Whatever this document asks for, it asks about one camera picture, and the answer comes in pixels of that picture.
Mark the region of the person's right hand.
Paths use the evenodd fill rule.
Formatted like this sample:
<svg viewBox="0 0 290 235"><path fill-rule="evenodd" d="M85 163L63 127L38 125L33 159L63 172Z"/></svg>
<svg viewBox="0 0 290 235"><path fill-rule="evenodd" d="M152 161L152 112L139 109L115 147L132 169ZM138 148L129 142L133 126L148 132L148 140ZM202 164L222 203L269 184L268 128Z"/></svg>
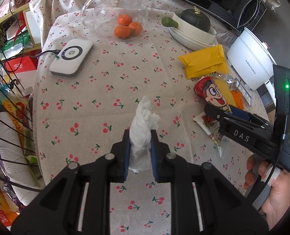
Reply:
<svg viewBox="0 0 290 235"><path fill-rule="evenodd" d="M255 166L255 158L251 155L246 162L247 173L245 175L244 189L248 189L255 182L252 169ZM258 168L258 174L264 176L269 163L262 162ZM271 183L269 197L262 205L262 211L266 214L266 220L271 230L283 217L290 207L290 173L282 170L276 180Z"/></svg>

